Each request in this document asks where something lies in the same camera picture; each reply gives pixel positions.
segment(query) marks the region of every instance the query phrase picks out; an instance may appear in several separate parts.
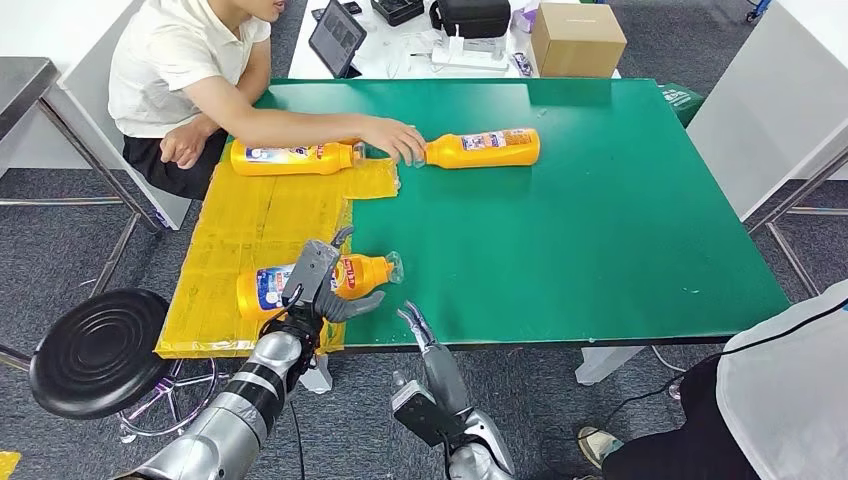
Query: man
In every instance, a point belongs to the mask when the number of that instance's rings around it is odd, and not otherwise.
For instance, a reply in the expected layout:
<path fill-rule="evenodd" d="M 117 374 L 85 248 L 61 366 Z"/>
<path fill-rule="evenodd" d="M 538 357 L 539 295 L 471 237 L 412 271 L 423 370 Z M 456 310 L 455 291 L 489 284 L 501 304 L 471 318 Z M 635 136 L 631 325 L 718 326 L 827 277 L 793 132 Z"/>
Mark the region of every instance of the man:
<path fill-rule="evenodd" d="M 109 113 L 123 156 L 147 181 L 203 199 L 227 132 L 254 147 L 361 138 L 407 163 L 425 142 L 404 123 L 359 114 L 259 110 L 271 26 L 284 0 L 147 0 L 112 58 Z"/>
<path fill-rule="evenodd" d="M 680 385 L 686 423 L 622 443 L 586 427 L 578 444 L 605 480 L 848 478 L 848 280 L 733 337 Z"/>

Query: black bag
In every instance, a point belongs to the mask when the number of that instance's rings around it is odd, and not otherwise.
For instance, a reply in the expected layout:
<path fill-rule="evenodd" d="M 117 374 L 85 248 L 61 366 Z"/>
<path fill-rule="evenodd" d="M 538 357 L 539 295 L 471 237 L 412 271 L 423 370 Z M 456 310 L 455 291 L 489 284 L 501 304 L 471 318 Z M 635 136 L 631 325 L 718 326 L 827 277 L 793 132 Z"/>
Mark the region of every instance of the black bag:
<path fill-rule="evenodd" d="M 463 38 L 495 38 L 506 34 L 512 9 L 509 0 L 436 0 L 430 6 L 430 23 L 444 26 L 448 35 Z"/>

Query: man's arm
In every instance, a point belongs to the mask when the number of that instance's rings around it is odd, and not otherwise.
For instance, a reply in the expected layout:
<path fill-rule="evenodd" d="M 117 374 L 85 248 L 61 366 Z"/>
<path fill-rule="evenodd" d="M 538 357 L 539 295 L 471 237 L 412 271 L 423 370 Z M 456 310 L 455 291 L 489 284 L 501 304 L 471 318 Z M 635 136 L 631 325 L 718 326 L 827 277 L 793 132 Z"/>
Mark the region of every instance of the man's arm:
<path fill-rule="evenodd" d="M 248 103 L 253 105 L 265 93 L 269 83 L 271 83 L 271 39 L 267 38 L 253 44 L 250 56 L 247 58 L 247 66 L 239 77 L 236 89 L 244 95 Z M 204 113 L 195 117 L 191 123 L 207 136 L 220 128 Z"/>
<path fill-rule="evenodd" d="M 254 43 L 236 88 L 253 105 L 271 83 L 271 39 Z"/>
<path fill-rule="evenodd" d="M 426 143 L 404 123 L 360 114 L 307 114 L 254 108 L 223 77 L 207 77 L 183 91 L 212 121 L 253 147 L 320 145 L 358 137 L 407 163 L 424 157 Z"/>

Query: stool seat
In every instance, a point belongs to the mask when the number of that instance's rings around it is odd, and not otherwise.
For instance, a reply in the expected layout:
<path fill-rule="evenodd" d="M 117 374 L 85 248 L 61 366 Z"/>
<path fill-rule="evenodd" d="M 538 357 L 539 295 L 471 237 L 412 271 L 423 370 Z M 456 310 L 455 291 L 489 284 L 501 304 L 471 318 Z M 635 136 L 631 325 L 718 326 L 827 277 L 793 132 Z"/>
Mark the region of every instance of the stool seat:
<path fill-rule="evenodd" d="M 89 298 L 59 319 L 29 369 L 35 400 L 75 420 L 131 407 L 168 375 L 174 361 L 153 353 L 168 302 L 142 289 Z"/>

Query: gray carpet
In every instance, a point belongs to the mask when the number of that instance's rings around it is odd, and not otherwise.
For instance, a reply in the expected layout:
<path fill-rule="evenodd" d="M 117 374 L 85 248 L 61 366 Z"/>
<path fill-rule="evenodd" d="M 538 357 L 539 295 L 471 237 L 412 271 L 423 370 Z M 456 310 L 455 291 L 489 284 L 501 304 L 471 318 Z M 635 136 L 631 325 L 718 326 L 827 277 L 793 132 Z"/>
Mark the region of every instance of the gray carpet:
<path fill-rule="evenodd" d="M 304 4 L 291 2 L 274 26 L 275 75 L 288 71 Z M 619 0 L 613 7 L 630 39 L 622 60 L 625 76 L 657 77 L 702 92 L 710 90 L 750 31 L 740 24 L 747 10 L 742 0 Z M 99 183 L 84 171 L 12 170 L 0 178 L 4 196 L 65 190 L 93 193 Z M 848 206 L 848 185 L 829 182 L 811 201 Z M 141 286 L 170 296 L 198 213 L 195 203 L 184 228 L 161 238 L 137 231 L 110 286 Z M 90 285 L 80 284 L 97 276 L 126 217 L 120 207 L 0 209 L 0 271 L 6 272 L 0 278 L 0 338 L 31 350 L 58 315 L 87 296 Z M 848 277 L 846 219 L 799 216 L 781 225 L 822 287 Z M 790 298 L 805 298 L 773 241 L 762 234 L 754 239 Z M 670 346 L 661 351 L 668 360 L 689 366 L 717 348 Z M 573 371 L 581 361 L 577 349 L 491 350 L 457 356 L 474 401 L 498 421 L 515 458 L 518 478 L 526 480 L 562 480 L 593 473 L 572 441 L 575 429 L 599 422 L 621 400 L 653 389 L 671 376 L 649 351 L 592 387 L 574 381 Z M 222 363 L 225 368 L 237 365 Z M 429 450 L 391 419 L 388 401 L 395 369 L 421 373 L 420 362 L 412 354 L 336 355 L 331 362 L 336 382 L 331 393 L 317 396 L 298 391 L 294 404 L 308 478 L 441 478 L 439 451 Z M 197 394 L 182 398 L 184 408 Z M 112 418 L 73 422 L 51 416 L 32 400 L 25 375 L 11 369 L 0 375 L 0 395 L 6 402 L 0 410 L 0 450 L 23 453 L 13 480 L 106 478 L 139 463 L 166 441 L 139 439 L 123 445 Z M 163 414 L 154 413 L 154 417 Z M 662 395 L 623 411 L 611 430 L 630 439 L 674 428 L 681 421 L 678 404 Z M 297 478 L 296 452 L 286 412 L 249 478 Z"/>

